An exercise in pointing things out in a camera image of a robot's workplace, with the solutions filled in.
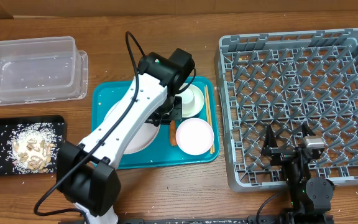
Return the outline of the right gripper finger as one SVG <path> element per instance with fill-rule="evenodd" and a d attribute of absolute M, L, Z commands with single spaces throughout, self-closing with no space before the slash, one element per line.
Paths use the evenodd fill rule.
<path fill-rule="evenodd" d="M 271 125 L 267 125 L 264 145 L 261 150 L 263 156 L 273 156 L 277 150 L 277 142 Z"/>
<path fill-rule="evenodd" d="M 301 124 L 301 132 L 302 132 L 302 138 L 308 137 L 308 136 L 315 136 L 316 134 L 311 130 L 311 128 L 308 126 L 307 122 L 303 122 Z"/>

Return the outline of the small white cup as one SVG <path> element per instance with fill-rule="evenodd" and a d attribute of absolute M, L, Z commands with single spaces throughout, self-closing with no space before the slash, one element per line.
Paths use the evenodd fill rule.
<path fill-rule="evenodd" d="M 195 95 L 190 88 L 187 88 L 183 93 L 180 93 L 182 99 L 182 106 L 184 110 L 192 110 L 195 105 Z"/>

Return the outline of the orange carrot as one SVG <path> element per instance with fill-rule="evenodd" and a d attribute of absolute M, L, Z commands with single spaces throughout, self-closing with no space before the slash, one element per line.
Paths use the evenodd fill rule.
<path fill-rule="evenodd" d="M 169 141 L 172 146 L 177 146 L 176 130 L 177 130 L 176 122 L 175 120 L 172 120 L 169 125 Z"/>

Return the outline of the large white plate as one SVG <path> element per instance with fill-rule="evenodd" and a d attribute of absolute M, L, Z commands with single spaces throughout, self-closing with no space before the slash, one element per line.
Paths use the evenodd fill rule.
<path fill-rule="evenodd" d="M 133 154 L 145 149 L 157 137 L 159 130 L 160 126 L 144 123 L 126 147 L 124 154 Z"/>

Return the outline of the rice and peanut scraps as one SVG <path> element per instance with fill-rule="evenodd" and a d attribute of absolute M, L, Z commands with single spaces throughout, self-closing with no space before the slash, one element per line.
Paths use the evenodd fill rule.
<path fill-rule="evenodd" d="M 65 123 L 0 125 L 0 176 L 53 173 Z"/>

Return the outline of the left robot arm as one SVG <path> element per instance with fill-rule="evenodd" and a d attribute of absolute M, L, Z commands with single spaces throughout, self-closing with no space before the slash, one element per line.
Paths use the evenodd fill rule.
<path fill-rule="evenodd" d="M 143 56 L 126 94 L 103 122 L 78 145 L 64 142 L 57 155 L 58 190 L 74 203 L 86 223 L 117 223 L 113 205 L 121 190 L 117 167 L 144 123 L 170 124 L 183 117 L 179 94 L 195 69 L 188 52 L 169 58 Z"/>

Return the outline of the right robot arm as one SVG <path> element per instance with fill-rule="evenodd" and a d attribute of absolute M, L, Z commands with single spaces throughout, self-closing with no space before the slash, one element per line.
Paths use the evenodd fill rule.
<path fill-rule="evenodd" d="M 333 217 L 326 212 L 331 209 L 335 186 L 332 181 L 322 177 L 312 177 L 308 164 L 318 160 L 324 149 L 323 138 L 317 136 L 307 124 L 301 125 L 302 141 L 293 150 L 279 149 L 275 134 L 270 125 L 266 128 L 261 154 L 271 158 L 272 166 L 282 168 L 288 185 L 291 207 L 278 215 L 261 216 L 262 209 L 277 193 L 269 197 L 258 209 L 257 223 L 333 223 Z"/>

